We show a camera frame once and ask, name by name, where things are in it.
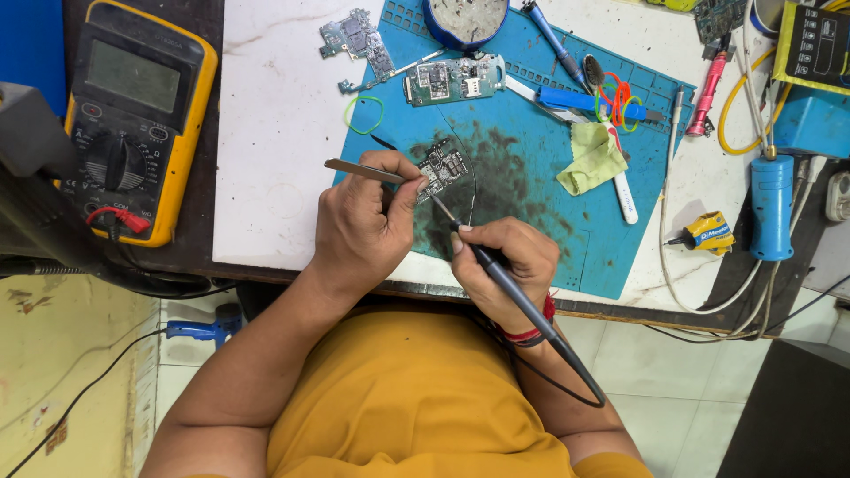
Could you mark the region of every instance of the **hand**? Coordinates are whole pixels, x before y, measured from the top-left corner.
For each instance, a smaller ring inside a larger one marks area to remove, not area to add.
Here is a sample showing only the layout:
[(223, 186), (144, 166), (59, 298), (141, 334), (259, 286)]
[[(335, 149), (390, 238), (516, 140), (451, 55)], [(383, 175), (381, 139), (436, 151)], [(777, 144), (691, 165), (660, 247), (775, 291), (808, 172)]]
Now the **hand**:
[(413, 208), (428, 185), (397, 151), (367, 151), (360, 164), (408, 179), (393, 194), (376, 179), (349, 174), (319, 196), (316, 252), (304, 272), (318, 276), (329, 299), (353, 306), (381, 283), (413, 245)]
[(479, 265), (468, 244), (501, 249), (510, 261), (510, 266), (505, 268), (507, 273), (540, 311), (558, 269), (558, 244), (516, 218), (503, 218), (473, 228), (462, 225), (460, 229), (459, 235), (451, 233), (455, 251), (451, 271), (470, 299), (507, 333), (521, 334), (533, 329), (528, 317)]

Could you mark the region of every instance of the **pink flashlight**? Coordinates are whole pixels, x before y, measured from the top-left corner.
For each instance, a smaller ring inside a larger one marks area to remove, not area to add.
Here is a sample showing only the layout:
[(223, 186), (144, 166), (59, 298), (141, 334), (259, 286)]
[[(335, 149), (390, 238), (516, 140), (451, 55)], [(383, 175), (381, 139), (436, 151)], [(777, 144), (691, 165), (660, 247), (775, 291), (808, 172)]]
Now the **pink flashlight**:
[(711, 68), (708, 69), (708, 78), (705, 79), (705, 89), (700, 96), (700, 101), (696, 105), (696, 113), (694, 114), (694, 122), (690, 128), (685, 131), (688, 136), (699, 137), (706, 134), (706, 117), (711, 109), (711, 103), (714, 101), (714, 93), (717, 90), (717, 84), (720, 82), (720, 76), (723, 75), (723, 68), (726, 67), (726, 55), (729, 50), (729, 42), (732, 40), (732, 33), (723, 35), (720, 40), (720, 47), (717, 49), (717, 56), (711, 62)]

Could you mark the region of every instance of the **person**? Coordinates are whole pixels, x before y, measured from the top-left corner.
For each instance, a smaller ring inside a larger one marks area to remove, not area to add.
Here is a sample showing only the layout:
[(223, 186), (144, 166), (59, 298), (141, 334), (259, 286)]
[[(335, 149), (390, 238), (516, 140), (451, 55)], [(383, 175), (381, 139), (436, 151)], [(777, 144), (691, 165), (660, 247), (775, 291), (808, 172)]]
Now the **person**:
[[(407, 181), (391, 194), (349, 175), (321, 194), (314, 257), (198, 370), (156, 431), (141, 477), (651, 476), (610, 401), (589, 407), (512, 367), (480, 322), (446, 305), (352, 310), (410, 251), (428, 185), (395, 151), (369, 151), (360, 163)], [(541, 310), (557, 244), (514, 218), (450, 240), (452, 272), (480, 312), (506, 336), (533, 330), (468, 244), (501, 249)], [(592, 400), (546, 341), (515, 352)]]

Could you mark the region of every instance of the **yellow cable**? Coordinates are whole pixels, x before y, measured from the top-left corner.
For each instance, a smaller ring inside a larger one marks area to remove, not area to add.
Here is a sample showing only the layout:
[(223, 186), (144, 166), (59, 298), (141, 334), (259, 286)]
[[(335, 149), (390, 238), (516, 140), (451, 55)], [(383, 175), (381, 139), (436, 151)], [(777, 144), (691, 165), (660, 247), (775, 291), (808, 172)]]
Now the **yellow cable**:
[[(759, 59), (756, 60), (756, 62), (752, 64), (752, 70), (755, 71), (756, 68), (774, 51), (776, 51), (776, 47), (769, 49), (761, 57), (759, 57)], [(726, 117), (729, 114), (729, 108), (732, 107), (732, 103), (735, 100), (735, 96), (738, 95), (738, 92), (741, 90), (741, 87), (744, 86), (745, 82), (746, 82), (746, 77), (741, 76), (741, 79), (738, 80), (738, 83), (735, 84), (734, 88), (732, 88), (732, 93), (729, 94), (729, 98), (726, 100), (726, 104), (723, 105), (722, 113), (720, 113), (720, 122), (717, 124), (717, 140), (720, 141), (720, 146), (723, 148), (724, 151), (726, 151), (729, 154), (733, 154), (733, 155), (739, 155), (739, 154), (744, 154), (744, 153), (748, 153), (750, 151), (753, 151), (758, 147), (759, 143), (762, 142), (760, 139), (756, 138), (755, 142), (753, 142), (751, 145), (747, 146), (746, 148), (744, 148), (742, 150), (736, 150), (732, 146), (730, 146), (729, 143), (726, 142)], [(777, 118), (779, 118), (779, 114), (782, 112), (782, 108), (785, 107), (785, 101), (788, 99), (788, 93), (790, 93), (790, 92), (791, 92), (791, 84), (789, 83), (789, 84), (785, 85), (785, 90), (783, 90), (782, 95), (779, 98), (779, 101), (777, 101), (776, 111), (773, 112), (774, 113), (773, 114), (773, 119), (774, 119), (773, 121), (774, 122), (776, 121)], [(770, 132), (770, 126), (769, 125), (765, 128), (765, 132), (767, 132), (767, 133)]]
[(837, 10), (845, 8), (847, 5), (850, 5), (850, 0), (846, 0), (845, 2), (835, 2), (831, 4), (826, 10), (830, 12), (835, 12)]

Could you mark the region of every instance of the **digital multimeter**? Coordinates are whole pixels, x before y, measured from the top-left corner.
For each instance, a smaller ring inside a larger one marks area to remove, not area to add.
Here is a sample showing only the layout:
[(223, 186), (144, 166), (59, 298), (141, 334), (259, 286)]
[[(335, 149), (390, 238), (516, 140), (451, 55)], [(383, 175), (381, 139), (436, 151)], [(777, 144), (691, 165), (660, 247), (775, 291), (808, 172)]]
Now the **digital multimeter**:
[[(65, 120), (79, 168), (57, 184), (82, 217), (126, 209), (150, 227), (121, 225), (121, 242), (171, 241), (217, 66), (197, 35), (111, 0), (89, 6)], [(107, 236), (102, 218), (90, 224)]]

